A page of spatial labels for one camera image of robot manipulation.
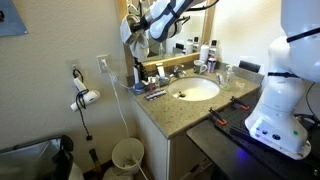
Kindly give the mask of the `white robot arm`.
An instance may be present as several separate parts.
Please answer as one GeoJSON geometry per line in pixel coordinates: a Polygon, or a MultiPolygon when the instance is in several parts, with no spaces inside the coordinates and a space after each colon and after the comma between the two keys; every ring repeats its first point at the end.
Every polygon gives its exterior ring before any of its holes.
{"type": "Polygon", "coordinates": [[[252,138],[301,160],[311,144],[293,110],[303,82],[320,82],[320,0],[281,0],[281,27],[285,34],[269,48],[267,84],[245,126],[252,138]]]}

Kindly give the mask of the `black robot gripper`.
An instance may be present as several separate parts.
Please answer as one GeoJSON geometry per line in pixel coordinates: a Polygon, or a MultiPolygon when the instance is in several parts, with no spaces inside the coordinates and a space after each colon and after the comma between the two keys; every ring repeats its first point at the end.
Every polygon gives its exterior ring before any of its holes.
{"type": "Polygon", "coordinates": [[[130,30],[132,32],[138,32],[140,30],[144,31],[147,30],[149,26],[150,22],[147,19],[142,18],[141,20],[134,21],[133,24],[130,26],[130,30]]]}

